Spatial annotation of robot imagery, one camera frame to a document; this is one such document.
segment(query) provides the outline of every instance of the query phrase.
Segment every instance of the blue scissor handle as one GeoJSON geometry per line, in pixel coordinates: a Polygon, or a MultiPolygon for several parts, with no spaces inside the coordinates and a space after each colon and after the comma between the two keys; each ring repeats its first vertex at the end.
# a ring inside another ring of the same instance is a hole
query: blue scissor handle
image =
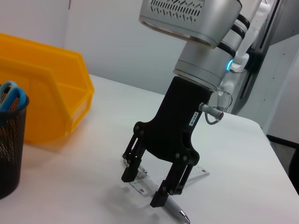
{"type": "Polygon", "coordinates": [[[0,87],[0,96],[5,92],[7,87],[10,86],[10,89],[4,98],[3,102],[0,103],[0,112],[7,112],[9,111],[10,107],[14,103],[16,98],[19,98],[19,104],[17,106],[17,109],[21,108],[26,104],[26,93],[23,89],[19,88],[17,84],[13,81],[5,82],[0,87]]]}

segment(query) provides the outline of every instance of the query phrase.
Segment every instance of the cable connector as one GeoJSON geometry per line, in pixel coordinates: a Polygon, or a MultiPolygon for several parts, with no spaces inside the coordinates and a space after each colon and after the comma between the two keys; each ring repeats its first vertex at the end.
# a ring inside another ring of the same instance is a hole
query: cable connector
{"type": "Polygon", "coordinates": [[[213,116],[214,118],[216,118],[217,120],[221,120],[224,116],[224,113],[217,110],[216,108],[206,105],[204,103],[201,103],[199,105],[198,108],[200,111],[206,113],[206,114],[210,114],[211,116],[213,116]]]}

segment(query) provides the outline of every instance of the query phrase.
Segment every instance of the white wall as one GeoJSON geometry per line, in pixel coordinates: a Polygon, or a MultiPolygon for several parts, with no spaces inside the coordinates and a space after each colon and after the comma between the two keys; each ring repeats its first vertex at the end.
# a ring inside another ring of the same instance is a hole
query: white wall
{"type": "Polygon", "coordinates": [[[72,0],[65,47],[91,74],[165,94],[185,41],[138,22],[142,0],[72,0]]]}
{"type": "Polygon", "coordinates": [[[0,0],[0,32],[62,47],[69,0],[0,0]]]}
{"type": "Polygon", "coordinates": [[[299,143],[299,53],[296,57],[268,134],[299,143]]]}

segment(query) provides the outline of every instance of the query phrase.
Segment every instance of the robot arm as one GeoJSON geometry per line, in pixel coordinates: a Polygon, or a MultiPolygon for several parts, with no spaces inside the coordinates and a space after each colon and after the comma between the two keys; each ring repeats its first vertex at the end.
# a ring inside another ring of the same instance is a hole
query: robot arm
{"type": "Polygon", "coordinates": [[[229,72],[225,75],[218,91],[218,105],[217,109],[226,112],[229,104],[232,103],[232,95],[238,85],[241,77],[240,73],[243,70],[249,60],[249,55],[246,54],[248,48],[256,40],[269,12],[271,10],[270,4],[261,3],[258,11],[253,18],[250,28],[248,29],[245,38],[243,39],[234,61],[232,62],[229,72]]]}
{"type": "Polygon", "coordinates": [[[129,167],[122,180],[131,182],[145,150],[172,167],[155,193],[152,207],[164,206],[168,195],[182,193],[199,162],[191,135],[202,112],[221,119],[209,108],[213,91],[224,75],[250,27],[261,0],[143,0],[139,21],[145,26],[186,40],[164,100],[150,122],[137,122],[123,155],[129,167]]]}

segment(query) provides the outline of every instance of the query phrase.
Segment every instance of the yellow plastic bin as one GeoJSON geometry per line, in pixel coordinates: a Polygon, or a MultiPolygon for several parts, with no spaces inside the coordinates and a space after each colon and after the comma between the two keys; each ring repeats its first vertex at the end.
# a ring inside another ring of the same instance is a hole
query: yellow plastic bin
{"type": "Polygon", "coordinates": [[[30,98],[28,143],[72,133],[89,111],[94,88],[79,53],[0,34],[0,84],[15,81],[30,98]]]}

